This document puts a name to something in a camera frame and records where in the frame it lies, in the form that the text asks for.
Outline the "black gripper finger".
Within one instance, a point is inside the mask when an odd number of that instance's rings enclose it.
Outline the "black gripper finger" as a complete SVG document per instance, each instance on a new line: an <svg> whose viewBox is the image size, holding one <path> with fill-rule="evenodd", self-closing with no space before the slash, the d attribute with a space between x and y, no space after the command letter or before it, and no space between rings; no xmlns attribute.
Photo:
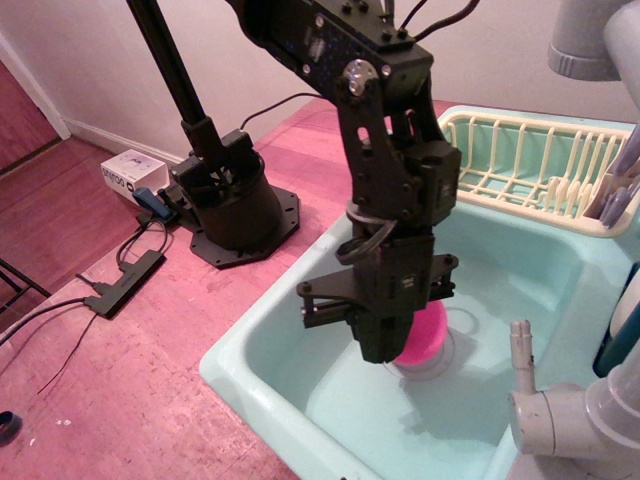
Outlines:
<svg viewBox="0 0 640 480"><path fill-rule="evenodd" d="M383 363L385 347L381 320L369 312L351 312L347 323L360 345L362 358L369 363Z"/></svg>
<svg viewBox="0 0 640 480"><path fill-rule="evenodd" d="M383 320L384 361L393 361L404 351L413 321L413 311L402 312Z"/></svg>

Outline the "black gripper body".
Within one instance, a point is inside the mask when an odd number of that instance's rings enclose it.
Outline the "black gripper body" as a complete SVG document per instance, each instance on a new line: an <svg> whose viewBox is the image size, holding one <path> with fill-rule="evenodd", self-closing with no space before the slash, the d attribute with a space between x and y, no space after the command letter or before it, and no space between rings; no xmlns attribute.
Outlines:
<svg viewBox="0 0 640 480"><path fill-rule="evenodd" d="M408 330L417 311L454 295L458 258L435 254L432 233L352 233L335 252L341 270L298 284L305 327L344 322L353 330Z"/></svg>

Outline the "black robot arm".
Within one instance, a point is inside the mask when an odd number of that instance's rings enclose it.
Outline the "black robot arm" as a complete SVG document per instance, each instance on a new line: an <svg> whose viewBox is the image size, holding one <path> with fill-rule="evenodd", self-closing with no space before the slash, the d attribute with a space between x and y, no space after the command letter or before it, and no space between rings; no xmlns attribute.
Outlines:
<svg viewBox="0 0 640 480"><path fill-rule="evenodd" d="M190 156L172 173L193 250L219 268L267 257L298 226L298 200L271 186L247 133L220 136L207 116L159 5L133 1L134 19L182 117ZM347 323L362 357L403 351L417 313L454 290L458 261L434 251L433 228L456 202L460 151L431 100L432 55L395 28L390 2L235 1L245 36L338 113L352 178L352 238L342 270L301 283L306 327Z"/></svg>

